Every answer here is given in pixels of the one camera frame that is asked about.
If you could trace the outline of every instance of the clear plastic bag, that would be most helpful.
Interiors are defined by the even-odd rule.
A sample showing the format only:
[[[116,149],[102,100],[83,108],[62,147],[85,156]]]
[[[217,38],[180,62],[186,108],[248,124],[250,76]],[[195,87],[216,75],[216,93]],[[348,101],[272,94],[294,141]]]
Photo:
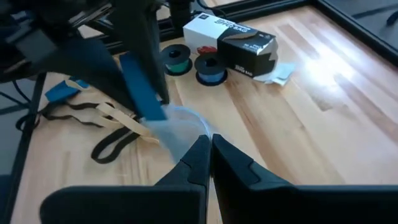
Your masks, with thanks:
[[[183,106],[167,105],[164,111],[167,120],[142,123],[159,139],[161,146],[170,151],[175,163],[187,153],[200,135],[206,135],[211,139],[214,128],[193,110]]]

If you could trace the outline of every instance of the blue tab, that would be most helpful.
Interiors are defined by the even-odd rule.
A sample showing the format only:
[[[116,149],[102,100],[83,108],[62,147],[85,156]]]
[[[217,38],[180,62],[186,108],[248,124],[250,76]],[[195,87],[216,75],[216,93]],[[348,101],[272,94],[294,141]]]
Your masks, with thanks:
[[[81,87],[87,88],[88,84],[82,80],[77,80],[76,78],[71,77],[71,80],[77,82]],[[49,102],[59,102],[65,101],[68,98],[75,96],[78,94],[80,90],[69,87],[65,81],[58,83],[56,86],[51,88],[49,91],[45,93],[45,97],[47,97]]]
[[[140,114],[148,121],[165,120],[166,115],[156,98],[156,92],[152,89],[133,54],[129,52],[121,55],[119,60],[130,97]]]

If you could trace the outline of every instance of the wooden table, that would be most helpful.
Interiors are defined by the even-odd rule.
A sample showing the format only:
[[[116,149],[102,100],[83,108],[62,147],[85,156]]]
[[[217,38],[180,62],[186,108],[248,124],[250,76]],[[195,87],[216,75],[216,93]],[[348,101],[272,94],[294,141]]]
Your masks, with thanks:
[[[192,70],[167,77],[172,101],[292,183],[398,184],[397,69],[310,7],[245,24],[277,36],[279,61],[297,65],[288,84],[231,72],[224,84],[206,87]],[[48,75],[45,90],[62,78]],[[91,150],[111,131],[43,121],[30,142],[12,223],[39,223],[39,205],[62,187],[152,185],[173,167],[165,149],[141,139],[116,161],[96,164]],[[208,223],[217,222],[212,188]]]

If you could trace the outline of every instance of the floor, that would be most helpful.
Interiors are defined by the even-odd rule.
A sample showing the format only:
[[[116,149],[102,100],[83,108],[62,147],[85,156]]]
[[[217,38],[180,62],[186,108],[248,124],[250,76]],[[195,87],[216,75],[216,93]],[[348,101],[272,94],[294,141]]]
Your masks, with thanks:
[[[397,0],[327,0],[355,18],[363,27],[398,49],[398,22],[386,27],[387,18],[398,11]]]
[[[18,85],[21,90],[31,98],[35,81],[32,80],[19,80]],[[24,99],[15,90],[12,83],[0,84],[0,91],[14,97],[15,99],[24,102]],[[14,102],[0,96],[0,108],[14,106]],[[14,158],[17,152],[19,140],[22,133],[15,128],[16,121],[24,116],[27,110],[22,110],[10,114],[0,116],[0,142],[2,149],[0,150],[0,175],[8,175],[11,173]]]

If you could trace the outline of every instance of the box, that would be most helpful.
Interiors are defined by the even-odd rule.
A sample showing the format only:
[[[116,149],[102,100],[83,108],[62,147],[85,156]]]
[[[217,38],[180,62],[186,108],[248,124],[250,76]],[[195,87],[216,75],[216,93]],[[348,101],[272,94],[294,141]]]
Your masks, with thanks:
[[[183,28],[192,53],[217,52],[227,67],[249,77],[271,72],[278,59],[274,35],[202,13]]]

